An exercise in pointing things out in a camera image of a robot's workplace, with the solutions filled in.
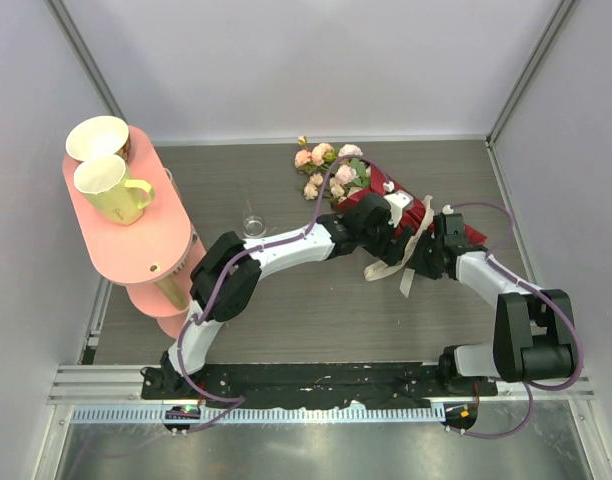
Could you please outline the cream ribbon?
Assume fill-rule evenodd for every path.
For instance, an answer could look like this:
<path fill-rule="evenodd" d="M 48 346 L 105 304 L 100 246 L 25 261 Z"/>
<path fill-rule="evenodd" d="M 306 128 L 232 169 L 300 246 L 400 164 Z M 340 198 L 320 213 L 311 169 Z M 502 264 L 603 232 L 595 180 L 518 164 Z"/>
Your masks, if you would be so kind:
<path fill-rule="evenodd" d="M 422 200 L 422 204 L 424 206 L 424 215 L 419 229 L 408 240 L 405 246 L 403 258 L 393 266 L 388 266 L 382 260 L 378 260 L 377 262 L 368 265 L 363 272 L 364 279 L 366 281 L 377 281 L 392 276 L 398 273 L 399 271 L 402 271 L 399 290 L 404 297 L 409 297 L 415 276 L 415 271 L 413 268 L 407 267 L 406 263 L 412 258 L 414 250 L 417 247 L 422 234 L 428 230 L 430 224 L 432 223 L 432 217 L 434 215 L 434 210 L 431 207 L 432 199 L 433 197 L 431 195 L 426 195 Z"/>

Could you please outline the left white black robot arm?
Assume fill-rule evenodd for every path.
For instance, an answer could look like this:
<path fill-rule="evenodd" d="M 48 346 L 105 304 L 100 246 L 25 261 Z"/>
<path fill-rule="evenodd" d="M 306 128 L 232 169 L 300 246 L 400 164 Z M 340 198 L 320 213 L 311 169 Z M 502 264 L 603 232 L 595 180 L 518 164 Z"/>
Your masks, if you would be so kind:
<path fill-rule="evenodd" d="M 157 367 L 145 367 L 142 397 L 186 399 L 201 395 L 220 403 L 225 394 L 199 386 L 207 352 L 223 323 L 241 314 L 257 284 L 280 271 L 346 256 L 362 248 L 393 265 L 402 260 L 411 228 L 397 228 L 414 199 L 403 191 L 369 193 L 341 214 L 324 214 L 284 234 L 243 240 L 234 232 L 221 235 L 190 274 L 190 304 L 175 343 Z"/>

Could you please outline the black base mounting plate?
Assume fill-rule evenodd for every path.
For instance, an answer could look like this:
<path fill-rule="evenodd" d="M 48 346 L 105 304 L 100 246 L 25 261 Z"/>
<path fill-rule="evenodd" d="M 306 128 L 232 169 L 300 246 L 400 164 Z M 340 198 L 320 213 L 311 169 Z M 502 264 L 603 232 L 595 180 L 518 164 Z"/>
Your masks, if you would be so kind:
<path fill-rule="evenodd" d="M 330 410 L 356 401 L 369 410 L 425 407 L 434 398 L 493 397 L 484 377 L 450 377 L 422 362 L 207 364 L 190 385 L 170 366 L 144 367 L 145 400 L 196 400 L 225 407 L 238 400 L 247 409 Z"/>

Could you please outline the clear glass vase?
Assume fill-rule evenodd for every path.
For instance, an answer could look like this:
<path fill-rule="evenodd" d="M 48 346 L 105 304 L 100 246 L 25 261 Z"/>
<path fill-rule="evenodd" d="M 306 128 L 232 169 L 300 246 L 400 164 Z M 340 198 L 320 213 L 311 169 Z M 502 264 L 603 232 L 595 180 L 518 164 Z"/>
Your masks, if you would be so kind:
<path fill-rule="evenodd" d="M 259 208 L 247 198 L 243 201 L 242 231 L 247 238 L 260 238 L 266 234 L 266 222 Z"/>

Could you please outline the white bowl mug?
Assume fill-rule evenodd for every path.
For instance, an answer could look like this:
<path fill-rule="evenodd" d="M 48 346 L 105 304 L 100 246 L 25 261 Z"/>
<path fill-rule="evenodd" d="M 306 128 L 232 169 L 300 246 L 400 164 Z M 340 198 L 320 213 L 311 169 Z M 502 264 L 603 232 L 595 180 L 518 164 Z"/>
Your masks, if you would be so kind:
<path fill-rule="evenodd" d="M 130 156 L 130 128 L 121 118 L 102 115 L 76 125 L 67 135 L 66 153 L 75 161 L 117 155 L 124 161 Z"/>

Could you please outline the pink tiered shelf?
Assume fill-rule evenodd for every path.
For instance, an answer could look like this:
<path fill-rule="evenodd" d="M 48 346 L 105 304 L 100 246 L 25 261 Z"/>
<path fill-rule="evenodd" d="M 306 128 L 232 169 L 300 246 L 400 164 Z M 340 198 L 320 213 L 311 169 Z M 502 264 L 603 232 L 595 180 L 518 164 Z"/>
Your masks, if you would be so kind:
<path fill-rule="evenodd" d="M 92 265 L 102 277 L 125 287 L 136 309 L 177 338 L 188 309 L 177 309 L 156 283 L 169 279 L 188 292 L 191 270 L 206 249 L 146 133 L 132 126 L 130 140 L 129 169 L 155 192 L 154 202 L 130 226 L 107 221 L 76 190 L 76 160 L 66 156 L 62 172 Z"/>

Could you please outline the pink flower bouquet red wrap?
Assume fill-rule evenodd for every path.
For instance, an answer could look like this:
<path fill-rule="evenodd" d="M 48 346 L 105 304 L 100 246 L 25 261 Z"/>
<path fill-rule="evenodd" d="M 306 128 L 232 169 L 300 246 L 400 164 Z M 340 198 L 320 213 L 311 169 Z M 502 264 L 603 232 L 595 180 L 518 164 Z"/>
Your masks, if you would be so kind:
<path fill-rule="evenodd" d="M 422 200 L 370 164 L 358 146 L 346 144 L 336 149 L 328 143 L 320 143 L 310 147 L 304 136 L 298 139 L 298 144 L 300 149 L 294 164 L 300 173 L 309 177 L 303 188 L 303 197 L 327 200 L 333 209 L 331 214 L 321 215 L 315 222 L 316 227 L 330 235 L 330 259 L 349 255 L 358 248 L 364 249 L 354 235 L 353 209 L 371 193 L 384 198 L 402 190 L 412 196 L 414 203 L 404 213 L 397 233 L 406 226 L 411 227 L 411 237 L 417 232 L 424 215 Z"/>

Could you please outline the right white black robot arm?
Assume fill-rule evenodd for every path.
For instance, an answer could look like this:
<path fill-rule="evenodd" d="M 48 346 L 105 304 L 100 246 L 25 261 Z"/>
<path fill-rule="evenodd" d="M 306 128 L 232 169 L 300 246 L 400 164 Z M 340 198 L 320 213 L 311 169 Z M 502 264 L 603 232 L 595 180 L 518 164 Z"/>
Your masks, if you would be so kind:
<path fill-rule="evenodd" d="M 582 348 L 570 297 L 526 281 L 485 246 L 471 243 L 460 214 L 436 215 L 408 266 L 420 276 L 433 280 L 447 276 L 470 287 L 495 310 L 490 343 L 444 349 L 437 371 L 443 391 L 461 394 L 475 377 L 551 391 L 577 381 L 583 369 Z"/>

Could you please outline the yellow green mug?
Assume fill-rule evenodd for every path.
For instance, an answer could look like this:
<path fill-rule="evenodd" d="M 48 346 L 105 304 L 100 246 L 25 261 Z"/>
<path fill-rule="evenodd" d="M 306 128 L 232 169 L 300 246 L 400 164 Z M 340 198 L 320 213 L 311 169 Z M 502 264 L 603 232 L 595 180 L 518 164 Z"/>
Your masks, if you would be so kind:
<path fill-rule="evenodd" d="M 134 178 L 126 161 L 109 155 L 82 162 L 73 175 L 75 189 L 107 221 L 128 226 L 155 200 L 154 187 Z"/>

